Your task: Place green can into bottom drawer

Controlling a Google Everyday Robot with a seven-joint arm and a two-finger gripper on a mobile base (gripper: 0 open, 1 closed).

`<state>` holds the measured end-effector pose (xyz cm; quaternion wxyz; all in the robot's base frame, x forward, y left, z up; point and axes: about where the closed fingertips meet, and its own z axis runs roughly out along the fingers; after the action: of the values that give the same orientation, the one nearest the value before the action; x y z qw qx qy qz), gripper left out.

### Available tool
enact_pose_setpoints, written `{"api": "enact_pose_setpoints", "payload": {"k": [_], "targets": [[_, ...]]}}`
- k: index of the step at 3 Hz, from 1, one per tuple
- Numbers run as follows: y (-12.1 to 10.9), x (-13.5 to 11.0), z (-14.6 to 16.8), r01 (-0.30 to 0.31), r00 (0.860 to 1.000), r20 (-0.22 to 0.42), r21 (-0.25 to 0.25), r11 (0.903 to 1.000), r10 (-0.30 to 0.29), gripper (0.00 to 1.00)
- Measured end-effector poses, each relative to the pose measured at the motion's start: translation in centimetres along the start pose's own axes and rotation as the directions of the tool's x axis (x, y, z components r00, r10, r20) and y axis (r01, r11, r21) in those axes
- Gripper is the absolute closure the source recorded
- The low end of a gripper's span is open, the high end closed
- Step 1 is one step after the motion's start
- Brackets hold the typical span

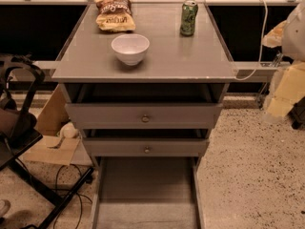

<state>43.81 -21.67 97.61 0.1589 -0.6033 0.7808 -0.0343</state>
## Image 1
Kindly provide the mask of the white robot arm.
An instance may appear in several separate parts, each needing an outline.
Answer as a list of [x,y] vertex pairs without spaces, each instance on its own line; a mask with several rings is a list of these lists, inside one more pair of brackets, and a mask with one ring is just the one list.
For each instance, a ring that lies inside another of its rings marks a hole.
[[264,103],[264,119],[273,123],[305,97],[305,0],[263,37],[262,44],[268,48],[280,46],[282,54],[294,61],[273,76],[272,89]]

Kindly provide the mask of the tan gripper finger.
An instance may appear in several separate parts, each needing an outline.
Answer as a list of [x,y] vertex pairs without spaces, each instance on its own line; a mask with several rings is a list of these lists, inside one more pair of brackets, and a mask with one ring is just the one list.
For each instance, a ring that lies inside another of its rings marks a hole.
[[305,63],[294,62],[291,66],[279,68],[272,79],[269,94],[263,105],[263,119],[266,122],[282,120],[294,104],[305,97]]
[[262,45],[268,48],[275,48],[282,45],[282,36],[286,20],[277,24],[262,39]]

